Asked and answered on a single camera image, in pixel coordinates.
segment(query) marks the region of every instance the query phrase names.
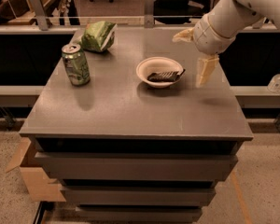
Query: clear bottle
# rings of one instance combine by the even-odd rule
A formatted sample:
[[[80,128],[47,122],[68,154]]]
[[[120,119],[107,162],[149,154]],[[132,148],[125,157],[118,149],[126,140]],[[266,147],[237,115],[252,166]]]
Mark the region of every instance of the clear bottle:
[[[268,89],[271,92],[280,93],[280,74],[273,76],[268,85]]]

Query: metal post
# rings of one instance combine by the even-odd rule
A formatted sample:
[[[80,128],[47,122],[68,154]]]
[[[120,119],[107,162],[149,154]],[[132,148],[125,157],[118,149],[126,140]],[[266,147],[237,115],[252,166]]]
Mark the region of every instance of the metal post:
[[[144,0],[144,1],[145,1],[144,26],[146,28],[152,28],[155,23],[153,17],[153,4],[155,0]]]
[[[31,6],[35,12],[37,25],[40,30],[47,31],[49,29],[49,20],[47,18],[47,14],[45,12],[44,6],[41,0],[29,0]]]

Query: soda can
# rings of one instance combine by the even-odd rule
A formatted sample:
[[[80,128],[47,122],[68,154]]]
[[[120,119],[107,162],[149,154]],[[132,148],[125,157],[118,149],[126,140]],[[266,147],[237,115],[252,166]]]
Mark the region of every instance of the soda can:
[[[85,53],[79,44],[63,46],[62,56],[66,74],[72,85],[81,86],[91,80]]]

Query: green bag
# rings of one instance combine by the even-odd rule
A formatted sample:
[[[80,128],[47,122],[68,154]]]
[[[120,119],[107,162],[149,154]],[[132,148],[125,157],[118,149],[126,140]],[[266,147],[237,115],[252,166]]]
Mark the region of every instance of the green bag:
[[[114,31],[117,25],[109,21],[88,23],[79,45],[89,51],[103,52],[114,43]]]

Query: white bowl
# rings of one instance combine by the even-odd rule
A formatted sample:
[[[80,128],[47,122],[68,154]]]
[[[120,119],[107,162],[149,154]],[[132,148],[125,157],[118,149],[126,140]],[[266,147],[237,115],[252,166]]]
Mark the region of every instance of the white bowl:
[[[147,80],[147,77],[154,72],[167,72],[167,71],[178,71],[182,72],[183,66],[175,60],[166,57],[150,57],[137,65],[136,73],[138,77],[146,82],[149,86],[154,88],[165,88],[175,84],[175,82],[151,82]]]

